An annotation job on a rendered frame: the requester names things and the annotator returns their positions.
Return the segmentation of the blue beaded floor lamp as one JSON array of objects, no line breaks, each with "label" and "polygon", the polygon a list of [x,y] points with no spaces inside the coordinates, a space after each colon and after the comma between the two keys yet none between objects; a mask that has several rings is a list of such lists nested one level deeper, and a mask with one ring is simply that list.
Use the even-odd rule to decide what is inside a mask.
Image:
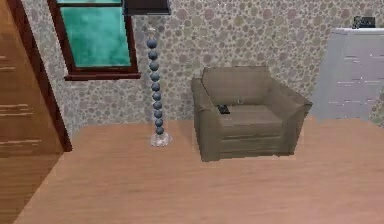
[{"label": "blue beaded floor lamp", "polygon": [[[122,0],[122,8],[124,16],[158,16],[171,14],[169,0]],[[172,138],[164,128],[160,84],[161,76],[158,72],[160,67],[160,64],[158,63],[159,53],[156,50],[158,41],[155,37],[156,29],[149,26],[147,30],[148,40],[146,41],[146,46],[149,49],[147,56],[150,60],[149,69],[151,72],[149,78],[151,80],[150,88],[153,99],[152,107],[155,129],[155,133],[151,135],[150,143],[153,147],[164,147],[172,141]]]}]

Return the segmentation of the dark red framed window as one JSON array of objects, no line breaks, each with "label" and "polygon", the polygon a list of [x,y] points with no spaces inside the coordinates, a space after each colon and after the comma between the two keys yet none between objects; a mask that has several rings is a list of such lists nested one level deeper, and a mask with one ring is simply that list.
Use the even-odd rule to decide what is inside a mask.
[{"label": "dark red framed window", "polygon": [[132,19],[123,0],[46,0],[67,81],[138,79]]}]

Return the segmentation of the pale grey chest of drawers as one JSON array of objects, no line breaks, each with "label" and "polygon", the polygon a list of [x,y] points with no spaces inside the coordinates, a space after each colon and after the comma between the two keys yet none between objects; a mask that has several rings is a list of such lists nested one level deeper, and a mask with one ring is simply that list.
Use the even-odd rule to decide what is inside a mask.
[{"label": "pale grey chest of drawers", "polygon": [[333,28],[311,101],[318,120],[367,120],[384,87],[384,28]]}]

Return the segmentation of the brown wooden room door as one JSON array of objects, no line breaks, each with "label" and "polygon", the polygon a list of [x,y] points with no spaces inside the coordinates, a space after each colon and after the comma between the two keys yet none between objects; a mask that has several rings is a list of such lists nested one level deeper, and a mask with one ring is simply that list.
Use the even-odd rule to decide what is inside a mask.
[{"label": "brown wooden room door", "polygon": [[72,150],[21,0],[0,0],[0,224]]}]

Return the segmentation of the small dark box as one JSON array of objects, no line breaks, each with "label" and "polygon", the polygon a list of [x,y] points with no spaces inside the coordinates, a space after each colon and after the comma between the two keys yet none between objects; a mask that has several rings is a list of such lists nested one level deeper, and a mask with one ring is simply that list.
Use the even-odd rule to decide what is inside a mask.
[{"label": "small dark box", "polygon": [[376,22],[375,18],[372,16],[355,16],[353,18],[353,29],[359,29],[359,28],[375,28]]}]

